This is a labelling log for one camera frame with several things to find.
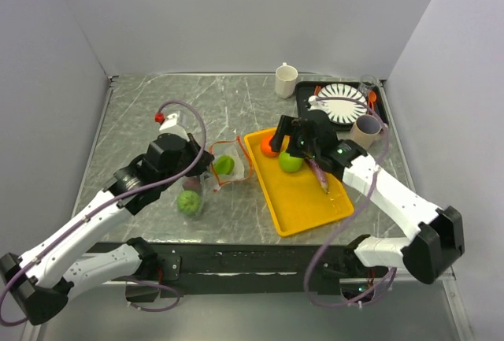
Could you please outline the orange toy tangerine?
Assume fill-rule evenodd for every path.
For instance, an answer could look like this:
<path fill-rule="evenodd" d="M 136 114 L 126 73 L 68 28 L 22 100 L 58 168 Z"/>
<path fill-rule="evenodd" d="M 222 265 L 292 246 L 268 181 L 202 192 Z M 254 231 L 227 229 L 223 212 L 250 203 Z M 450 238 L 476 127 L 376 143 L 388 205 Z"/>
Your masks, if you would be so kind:
<path fill-rule="evenodd" d="M 261 140 L 260 149 L 261 149 L 261 152 L 264 156 L 266 156 L 268 158 L 275 158 L 279 153 L 275 152 L 272 149 L 272 147 L 270 146 L 270 141 L 271 141 L 271 138 L 269 136 L 263 138 Z"/>

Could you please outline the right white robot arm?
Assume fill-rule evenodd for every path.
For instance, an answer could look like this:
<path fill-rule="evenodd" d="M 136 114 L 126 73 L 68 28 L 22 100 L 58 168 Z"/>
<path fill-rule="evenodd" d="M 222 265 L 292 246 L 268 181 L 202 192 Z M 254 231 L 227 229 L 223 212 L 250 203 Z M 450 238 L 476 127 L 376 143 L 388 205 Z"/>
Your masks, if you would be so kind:
<path fill-rule="evenodd" d="M 312 158 L 323 172 L 366 196 L 402 230 L 401 238 L 362 235 L 344 258 L 346 271 L 363 276 L 372 267 L 405 269 L 432 284 L 465 252 L 463 221 L 452 206 L 444 209 L 422 198 L 384 170 L 359 141 L 340 139 L 322 110 L 304 117 L 283 115 L 270 142 L 297 158 Z"/>

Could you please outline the maroon toy passion fruit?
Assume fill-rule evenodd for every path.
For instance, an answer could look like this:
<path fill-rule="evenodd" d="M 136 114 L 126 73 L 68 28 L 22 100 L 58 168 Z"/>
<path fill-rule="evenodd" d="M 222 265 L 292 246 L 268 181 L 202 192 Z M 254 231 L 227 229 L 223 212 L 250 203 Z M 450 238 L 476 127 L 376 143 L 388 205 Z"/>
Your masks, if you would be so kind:
<path fill-rule="evenodd" d="M 182 184 L 182 188 L 185 191 L 195 191 L 195 192 L 201 192 L 202 191 L 202 184 L 201 181 L 198 177 L 188 177 Z"/>

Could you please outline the green toy starfruit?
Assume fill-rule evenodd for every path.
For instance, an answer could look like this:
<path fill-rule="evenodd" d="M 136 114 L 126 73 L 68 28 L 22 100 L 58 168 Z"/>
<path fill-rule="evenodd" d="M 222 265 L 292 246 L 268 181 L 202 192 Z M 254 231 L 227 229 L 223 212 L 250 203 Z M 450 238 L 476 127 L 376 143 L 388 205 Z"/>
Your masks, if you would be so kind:
<path fill-rule="evenodd" d="M 213 164 L 214 171 L 217 175 L 229 176 L 235 168 L 235 161 L 231 156 L 221 155 Z"/>

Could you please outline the green toy apple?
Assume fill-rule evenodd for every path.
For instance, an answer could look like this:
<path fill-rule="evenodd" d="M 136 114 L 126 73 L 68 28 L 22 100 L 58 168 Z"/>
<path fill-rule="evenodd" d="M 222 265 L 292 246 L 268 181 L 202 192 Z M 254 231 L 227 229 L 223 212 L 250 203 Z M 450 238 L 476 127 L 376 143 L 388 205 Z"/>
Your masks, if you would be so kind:
<path fill-rule="evenodd" d="M 302 158 L 291 156 L 287 151 L 283 151 L 279 154 L 278 162 L 280 168 L 284 172 L 294 173 L 301 169 L 304 160 Z"/>

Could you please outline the purple toy eggplant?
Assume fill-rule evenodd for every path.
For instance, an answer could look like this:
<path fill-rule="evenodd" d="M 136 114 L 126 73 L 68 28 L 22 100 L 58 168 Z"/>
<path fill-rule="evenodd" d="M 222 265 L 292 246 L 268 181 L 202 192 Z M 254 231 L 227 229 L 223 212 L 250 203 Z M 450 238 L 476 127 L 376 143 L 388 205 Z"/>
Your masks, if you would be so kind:
<path fill-rule="evenodd" d="M 325 194 L 327 194 L 328 193 L 328 179 L 326 177 L 325 172 L 320 168 L 320 166 L 312 158 L 307 158 L 306 163 L 310 167 L 310 169 L 312 170 L 315 177 L 317 178 L 323 192 Z"/>

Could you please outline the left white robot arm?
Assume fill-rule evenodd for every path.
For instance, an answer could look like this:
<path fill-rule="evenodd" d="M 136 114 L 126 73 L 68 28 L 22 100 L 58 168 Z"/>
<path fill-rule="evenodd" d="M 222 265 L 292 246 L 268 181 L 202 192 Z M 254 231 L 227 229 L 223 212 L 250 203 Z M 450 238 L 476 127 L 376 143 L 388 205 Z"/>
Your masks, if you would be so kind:
<path fill-rule="evenodd" d="M 1 258 L 2 297 L 12 295 L 33 324 L 46 323 L 68 302 L 109 280 L 156 276 L 158 254 L 143 238 L 95 258 L 81 257 L 107 232 L 133 218 L 182 177 L 202 175 L 213 155 L 192 135 L 163 133 L 118 169 L 89 204 L 44 242 Z"/>

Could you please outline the clear zip top bag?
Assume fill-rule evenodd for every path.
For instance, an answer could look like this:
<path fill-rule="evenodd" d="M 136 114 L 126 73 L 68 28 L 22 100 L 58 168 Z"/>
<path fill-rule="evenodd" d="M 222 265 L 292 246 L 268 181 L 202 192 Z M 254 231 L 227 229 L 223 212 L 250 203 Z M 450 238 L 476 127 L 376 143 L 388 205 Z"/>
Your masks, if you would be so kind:
<path fill-rule="evenodd" d="M 240 136 L 232 140 L 216 141 L 209 147 L 209 152 L 214 156 L 214 160 L 206 170 L 182 180 L 176 198 L 176 208 L 185 217 L 198 217 L 212 193 L 233 183 L 244 182 L 254 174 L 250 155 Z"/>

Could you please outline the bumpy green toy fruit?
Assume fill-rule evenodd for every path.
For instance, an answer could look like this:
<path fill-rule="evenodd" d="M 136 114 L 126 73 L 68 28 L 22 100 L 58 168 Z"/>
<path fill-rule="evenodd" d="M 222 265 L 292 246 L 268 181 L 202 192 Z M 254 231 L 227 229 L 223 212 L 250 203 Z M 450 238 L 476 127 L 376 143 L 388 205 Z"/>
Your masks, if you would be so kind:
<path fill-rule="evenodd" d="M 182 191 L 177 198 L 179 211 L 187 216 L 194 216 L 202 206 L 202 198 L 196 191 Z"/>

